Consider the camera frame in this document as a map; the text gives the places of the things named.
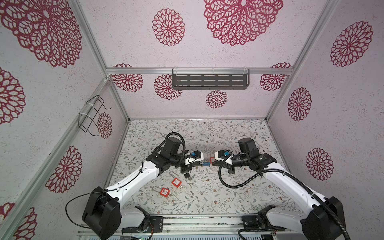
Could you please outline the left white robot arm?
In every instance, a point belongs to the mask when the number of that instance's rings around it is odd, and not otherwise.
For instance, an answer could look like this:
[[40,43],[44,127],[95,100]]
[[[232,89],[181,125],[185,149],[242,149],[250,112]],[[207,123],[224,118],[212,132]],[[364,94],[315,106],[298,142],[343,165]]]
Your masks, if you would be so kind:
[[167,136],[133,173],[106,189],[97,187],[90,193],[83,222],[101,240],[107,240],[118,230],[148,230],[150,214],[138,206],[124,211],[122,208],[126,202],[170,167],[179,168],[185,174],[200,166],[203,160],[201,151],[187,151],[182,136]]

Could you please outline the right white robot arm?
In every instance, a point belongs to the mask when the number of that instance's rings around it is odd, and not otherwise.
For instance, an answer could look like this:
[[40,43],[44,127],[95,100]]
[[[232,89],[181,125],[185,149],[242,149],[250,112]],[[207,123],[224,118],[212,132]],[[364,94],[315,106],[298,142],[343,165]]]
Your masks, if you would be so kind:
[[[257,177],[264,177],[280,188],[301,210],[291,213],[269,205],[256,215],[243,217],[243,229],[238,231],[241,239],[244,232],[278,232],[293,231],[302,234],[308,240],[349,240],[346,228],[343,204],[335,197],[327,198],[309,188],[289,173],[269,154],[261,154],[254,140],[244,138],[238,141],[240,153],[235,155],[230,150],[215,153],[219,163],[219,180],[227,188],[239,189]],[[245,182],[238,185],[226,183],[222,169],[234,173],[236,167],[249,167],[255,171]]]

